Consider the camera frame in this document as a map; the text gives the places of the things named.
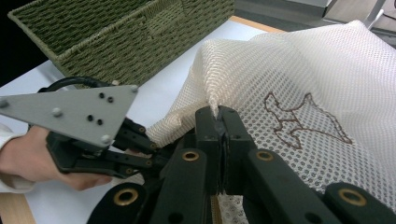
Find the mesh fabric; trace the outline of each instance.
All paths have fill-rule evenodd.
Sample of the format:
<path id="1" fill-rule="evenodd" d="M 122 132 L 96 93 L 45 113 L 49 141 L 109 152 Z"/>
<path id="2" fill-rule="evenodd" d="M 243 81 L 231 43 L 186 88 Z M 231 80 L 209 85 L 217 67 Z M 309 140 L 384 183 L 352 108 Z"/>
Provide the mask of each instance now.
<path id="1" fill-rule="evenodd" d="M 396 50 L 359 21 L 197 52 L 168 115 L 148 129 L 160 146 L 194 126 L 197 109 L 235 109 L 258 148 L 278 153 L 305 184 L 369 191 L 396 211 Z M 224 223 L 248 223 L 239 196 L 219 196 Z"/>

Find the gray object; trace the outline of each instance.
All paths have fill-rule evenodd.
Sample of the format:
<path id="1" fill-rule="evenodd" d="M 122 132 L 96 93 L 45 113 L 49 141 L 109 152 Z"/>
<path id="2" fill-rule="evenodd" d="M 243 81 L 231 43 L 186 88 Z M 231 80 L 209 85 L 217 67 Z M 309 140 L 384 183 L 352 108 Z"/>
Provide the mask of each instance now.
<path id="1" fill-rule="evenodd" d="M 0 114 L 106 147 L 136 94 L 136 86 L 118 86 L 3 96 Z"/>

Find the metal bolt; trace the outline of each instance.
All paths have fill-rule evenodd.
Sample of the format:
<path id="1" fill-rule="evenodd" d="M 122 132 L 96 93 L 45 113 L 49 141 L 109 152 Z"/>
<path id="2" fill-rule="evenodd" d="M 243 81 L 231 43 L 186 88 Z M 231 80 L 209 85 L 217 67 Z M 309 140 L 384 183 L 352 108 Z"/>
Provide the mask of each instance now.
<path id="1" fill-rule="evenodd" d="M 56 118 L 60 117 L 62 115 L 61 108 L 59 108 L 59 107 L 53 108 L 52 109 L 52 115 L 53 115 L 53 117 L 56 117 Z"/>
<path id="2" fill-rule="evenodd" d="M 5 97 L 0 97 L 0 108 L 8 106 L 8 101 Z"/>
<path id="3" fill-rule="evenodd" d="M 139 87 L 137 87 L 136 85 L 131 86 L 132 92 L 136 93 L 137 89 L 139 89 Z"/>
<path id="4" fill-rule="evenodd" d="M 103 135 L 100 140 L 104 143 L 104 144 L 109 144 L 111 142 L 111 138 L 110 135 L 105 134 Z"/>

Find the table surface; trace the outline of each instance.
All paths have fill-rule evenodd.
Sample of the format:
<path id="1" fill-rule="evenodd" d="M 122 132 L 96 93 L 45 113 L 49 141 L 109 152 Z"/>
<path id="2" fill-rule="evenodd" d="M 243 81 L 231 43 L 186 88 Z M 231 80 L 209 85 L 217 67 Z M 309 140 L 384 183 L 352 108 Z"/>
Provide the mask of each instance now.
<path id="1" fill-rule="evenodd" d="M 195 52 L 203 41 L 211 38 L 249 40 L 254 35 L 265 32 L 282 31 L 254 21 L 231 17 L 142 85 L 127 117 L 146 127 L 163 118 L 176 99 Z M 0 95 L 34 93 L 62 77 L 61 72 L 47 61 L 2 87 Z M 27 130 L 26 123 L 15 119 L 0 116 L 0 122 L 15 133 L 24 133 Z M 111 187 L 111 184 L 107 184 L 75 191 L 57 181 L 37 183 L 35 189 L 26 194 L 0 193 L 0 216 L 4 224 L 85 223 L 92 209 Z"/>

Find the green wicker basket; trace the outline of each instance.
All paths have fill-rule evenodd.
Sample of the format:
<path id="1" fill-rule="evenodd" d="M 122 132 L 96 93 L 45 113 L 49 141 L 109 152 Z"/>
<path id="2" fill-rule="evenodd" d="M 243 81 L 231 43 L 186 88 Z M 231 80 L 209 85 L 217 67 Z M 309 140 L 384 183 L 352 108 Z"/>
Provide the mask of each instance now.
<path id="1" fill-rule="evenodd" d="M 233 0 L 38 0 L 8 13 L 66 76 L 140 85 L 233 15 Z"/>

